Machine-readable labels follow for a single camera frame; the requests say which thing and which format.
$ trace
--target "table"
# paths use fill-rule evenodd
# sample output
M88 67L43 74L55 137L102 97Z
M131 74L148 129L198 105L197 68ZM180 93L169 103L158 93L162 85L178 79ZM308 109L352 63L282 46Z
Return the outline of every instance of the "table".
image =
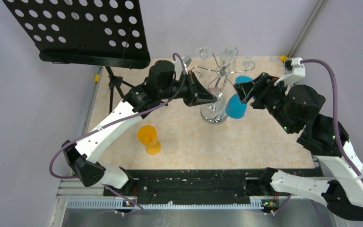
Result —
M151 59L152 66L157 60ZM246 75L257 77L261 72L272 76L284 75L282 62L271 62L269 56L253 57L256 68ZM202 65L193 59L189 69ZM149 67L143 70L112 68L116 76L133 85L143 82L148 76ZM213 59L205 66L216 68ZM236 64L236 70L243 70ZM234 82L241 74L231 74ZM199 80L206 87L216 74L209 72ZM104 70L96 95L90 120L92 130L109 113L109 78ZM126 94L129 87L122 85ZM226 85L224 93L230 98L234 93L231 84ZM115 92L113 106L120 102ZM157 155L149 155L137 139L137 131L143 125L153 125L161 143ZM228 118L224 123L212 125L205 122L199 114L199 106L186 107L183 100L173 100L169 106L152 112L146 119L127 129L101 156L100 162L126 169L250 169L250 168L314 168L310 152L296 143L299 134L286 134L282 127L266 110L247 108L241 119Z

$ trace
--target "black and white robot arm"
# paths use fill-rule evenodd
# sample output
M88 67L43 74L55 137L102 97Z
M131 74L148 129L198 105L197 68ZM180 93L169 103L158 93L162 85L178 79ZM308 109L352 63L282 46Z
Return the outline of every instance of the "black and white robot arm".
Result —
M286 133L303 130L297 142L320 160L336 180L313 180L266 168L259 175L262 191L269 195L274 192L296 194L323 204L341 218L363 221L363 163L356 155L347 132L338 123L344 152L361 171L361 176L356 174L339 152L333 119L319 113L325 97L307 85L292 86L286 95L287 86L305 76L300 61L300 58L288 60L286 69L290 74L284 77L276 78L261 73L253 81L235 84L234 87L244 103L254 96L255 100L250 105L254 109L267 109Z
M186 68L189 59L183 59ZM98 130L63 150L66 161L85 187L108 184L122 188L130 178L118 166L101 165L102 153L129 127L143 120L149 113L132 117L161 105L162 99L183 98L187 106L215 102L217 99L197 80L193 72L183 73L180 61L157 61L149 70L144 83L133 87L116 108L93 130ZM104 128L113 121L124 121Z

